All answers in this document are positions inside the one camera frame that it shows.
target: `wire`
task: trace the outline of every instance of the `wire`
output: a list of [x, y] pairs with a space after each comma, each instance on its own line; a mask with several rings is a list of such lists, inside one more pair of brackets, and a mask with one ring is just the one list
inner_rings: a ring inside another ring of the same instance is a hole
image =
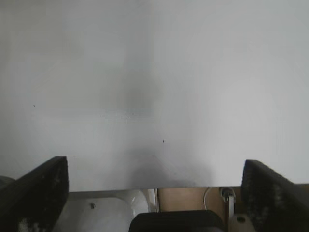
[[212, 187], [208, 187], [204, 193], [204, 197], [203, 197], [203, 202], [204, 202], [204, 206], [205, 206], [205, 209], [207, 210], [207, 206], [206, 206], [206, 197], [207, 197], [207, 194], [208, 192], [212, 189]]

